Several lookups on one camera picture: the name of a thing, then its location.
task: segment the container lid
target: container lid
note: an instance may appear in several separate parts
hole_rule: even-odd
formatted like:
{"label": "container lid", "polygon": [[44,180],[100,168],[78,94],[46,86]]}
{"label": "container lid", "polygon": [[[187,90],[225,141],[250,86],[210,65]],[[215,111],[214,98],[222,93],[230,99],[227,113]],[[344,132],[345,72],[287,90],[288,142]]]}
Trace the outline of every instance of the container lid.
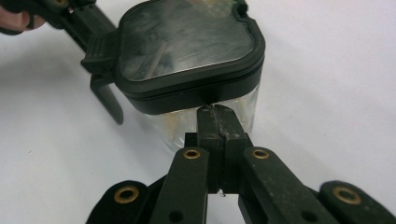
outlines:
{"label": "container lid", "polygon": [[144,113],[240,97],[259,83],[265,49],[247,10],[243,0],[148,1],[125,13],[115,33],[90,40],[82,63],[108,70]]}

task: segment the clear plastic container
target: clear plastic container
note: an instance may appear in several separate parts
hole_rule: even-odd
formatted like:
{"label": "clear plastic container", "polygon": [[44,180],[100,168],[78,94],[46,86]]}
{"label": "clear plastic container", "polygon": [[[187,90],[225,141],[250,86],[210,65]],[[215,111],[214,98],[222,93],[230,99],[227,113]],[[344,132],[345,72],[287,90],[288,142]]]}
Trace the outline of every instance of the clear plastic container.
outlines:
{"label": "clear plastic container", "polygon": [[[228,101],[219,102],[217,105],[230,107],[238,117],[246,133],[253,128],[256,102],[259,94],[259,86],[250,93]],[[185,133],[196,133],[196,111],[199,107],[179,110],[161,115],[146,115],[155,126],[158,135],[172,151],[178,151],[184,147]]]}

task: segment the mounting hole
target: mounting hole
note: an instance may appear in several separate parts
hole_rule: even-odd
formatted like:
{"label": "mounting hole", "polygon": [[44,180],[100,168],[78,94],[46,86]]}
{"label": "mounting hole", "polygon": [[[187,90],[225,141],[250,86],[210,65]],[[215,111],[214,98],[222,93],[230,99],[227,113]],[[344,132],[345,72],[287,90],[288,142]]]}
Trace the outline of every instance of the mounting hole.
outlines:
{"label": "mounting hole", "polygon": [[131,203],[139,196],[139,189],[135,186],[125,186],[116,191],[114,201],[116,203]]}
{"label": "mounting hole", "polygon": [[336,187],[332,190],[334,196],[344,203],[360,204],[361,196],[357,192],[347,187]]}
{"label": "mounting hole", "polygon": [[255,158],[261,159],[261,160],[267,159],[268,157],[270,157],[270,154],[263,149],[253,150],[252,154]]}
{"label": "mounting hole", "polygon": [[301,212],[301,217],[303,219],[305,219],[305,221],[309,221],[309,222],[317,222],[318,221],[317,215],[315,215],[314,213],[309,212],[309,211]]}
{"label": "mounting hole", "polygon": [[183,218],[184,218],[183,213],[180,211],[172,211],[171,213],[169,213],[169,220],[171,222],[178,223],[182,221]]}
{"label": "mounting hole", "polygon": [[195,149],[189,149],[189,150],[186,150],[183,153],[183,155],[185,158],[187,158],[189,160],[194,160],[201,156],[201,152],[199,152],[198,150],[195,150]]}

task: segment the brass insert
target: brass insert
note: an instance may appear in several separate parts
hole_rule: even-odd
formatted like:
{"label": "brass insert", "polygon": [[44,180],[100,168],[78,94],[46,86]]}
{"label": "brass insert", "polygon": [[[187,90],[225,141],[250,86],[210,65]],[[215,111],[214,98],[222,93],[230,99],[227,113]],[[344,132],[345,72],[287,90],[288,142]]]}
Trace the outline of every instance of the brass insert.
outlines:
{"label": "brass insert", "polygon": [[114,194],[116,203],[131,203],[139,196],[139,189],[135,186],[124,186]]}
{"label": "brass insert", "polygon": [[254,150],[252,155],[255,158],[260,159],[260,160],[267,159],[268,157],[270,157],[270,154],[267,151],[263,150],[263,149]]}
{"label": "brass insert", "polygon": [[349,204],[360,204],[361,196],[357,192],[347,187],[336,187],[332,190],[332,193],[337,199]]}
{"label": "brass insert", "polygon": [[189,160],[195,160],[201,156],[201,152],[199,152],[198,150],[195,150],[195,149],[189,149],[189,150],[186,150],[183,153],[183,155],[185,158],[187,158]]}

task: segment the white table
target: white table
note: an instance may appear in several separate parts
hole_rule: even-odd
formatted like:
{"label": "white table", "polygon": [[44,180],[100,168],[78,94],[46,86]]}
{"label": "white table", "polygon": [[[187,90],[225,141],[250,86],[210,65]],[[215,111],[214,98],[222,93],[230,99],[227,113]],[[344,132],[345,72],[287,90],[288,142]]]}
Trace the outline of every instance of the white table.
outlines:
{"label": "white table", "polygon": [[[138,2],[98,6],[118,23]],[[344,180],[396,214],[396,3],[248,2],[267,43],[254,144],[312,189]],[[113,122],[64,32],[0,35],[0,52],[0,223],[83,223],[112,185],[167,173],[173,154],[119,92]],[[235,199],[211,196],[207,223],[241,223]]]}

